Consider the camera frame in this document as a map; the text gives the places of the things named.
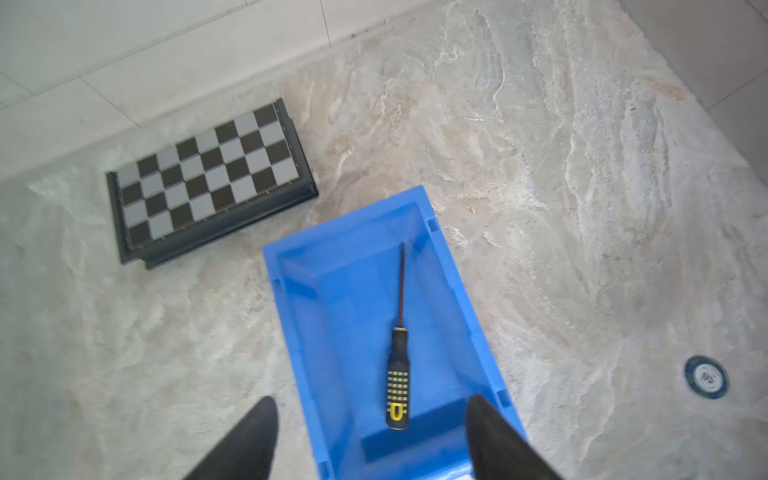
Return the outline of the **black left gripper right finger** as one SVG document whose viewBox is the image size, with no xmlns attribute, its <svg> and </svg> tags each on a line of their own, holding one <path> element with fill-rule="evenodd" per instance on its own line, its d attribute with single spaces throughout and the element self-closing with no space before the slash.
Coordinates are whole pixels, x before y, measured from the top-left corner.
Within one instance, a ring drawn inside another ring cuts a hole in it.
<svg viewBox="0 0 768 480">
<path fill-rule="evenodd" d="M 475 479 L 561 479 L 482 395 L 467 404 L 466 437 Z"/>
</svg>

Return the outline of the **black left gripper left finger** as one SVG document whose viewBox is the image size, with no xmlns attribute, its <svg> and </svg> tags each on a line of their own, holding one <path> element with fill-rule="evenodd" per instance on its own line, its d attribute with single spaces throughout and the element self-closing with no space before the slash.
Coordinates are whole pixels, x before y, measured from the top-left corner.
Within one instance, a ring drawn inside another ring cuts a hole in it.
<svg viewBox="0 0 768 480">
<path fill-rule="evenodd" d="M 192 479 L 268 479 L 279 432 L 278 407 L 261 398 L 184 477 Z"/>
</svg>

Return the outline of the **black yellow screwdriver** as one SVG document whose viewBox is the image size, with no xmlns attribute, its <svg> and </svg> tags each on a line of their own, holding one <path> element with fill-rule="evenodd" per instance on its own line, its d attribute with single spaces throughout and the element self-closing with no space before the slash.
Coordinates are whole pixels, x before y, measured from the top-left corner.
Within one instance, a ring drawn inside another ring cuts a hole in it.
<svg viewBox="0 0 768 480">
<path fill-rule="evenodd" d="M 399 248 L 399 293 L 397 320 L 391 336 L 391 351 L 386 375 L 386 423 L 394 430 L 410 424 L 410 371 L 408 331 L 404 326 L 405 245 Z"/>
</svg>

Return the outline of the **blue plastic bin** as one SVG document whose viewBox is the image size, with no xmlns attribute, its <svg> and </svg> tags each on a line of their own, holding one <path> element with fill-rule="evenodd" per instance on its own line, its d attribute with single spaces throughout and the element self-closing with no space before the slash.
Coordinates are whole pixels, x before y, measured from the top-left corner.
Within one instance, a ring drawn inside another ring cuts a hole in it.
<svg viewBox="0 0 768 480">
<path fill-rule="evenodd" d="M 386 375 L 401 244 L 410 424 L 394 430 Z M 268 244 L 263 255 L 320 478 L 469 475 L 465 418 L 476 394 L 521 427 L 423 187 Z"/>
</svg>

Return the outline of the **round poker chip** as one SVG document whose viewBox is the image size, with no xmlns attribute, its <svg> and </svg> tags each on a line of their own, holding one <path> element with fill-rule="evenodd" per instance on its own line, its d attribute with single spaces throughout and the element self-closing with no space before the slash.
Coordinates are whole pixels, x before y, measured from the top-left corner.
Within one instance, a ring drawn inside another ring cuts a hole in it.
<svg viewBox="0 0 768 480">
<path fill-rule="evenodd" d="M 684 377 L 689 388 L 705 399 L 720 399 L 729 390 L 726 370 L 719 362 L 707 356 L 690 357 L 684 366 Z"/>
</svg>

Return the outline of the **black folded chess board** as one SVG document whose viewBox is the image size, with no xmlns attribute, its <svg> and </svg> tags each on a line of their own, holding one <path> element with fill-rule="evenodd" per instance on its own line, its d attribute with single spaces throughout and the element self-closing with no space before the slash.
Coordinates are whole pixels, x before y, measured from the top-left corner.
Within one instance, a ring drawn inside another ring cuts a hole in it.
<svg viewBox="0 0 768 480">
<path fill-rule="evenodd" d="M 280 98 L 106 174 L 118 257 L 152 269 L 319 191 Z"/>
</svg>

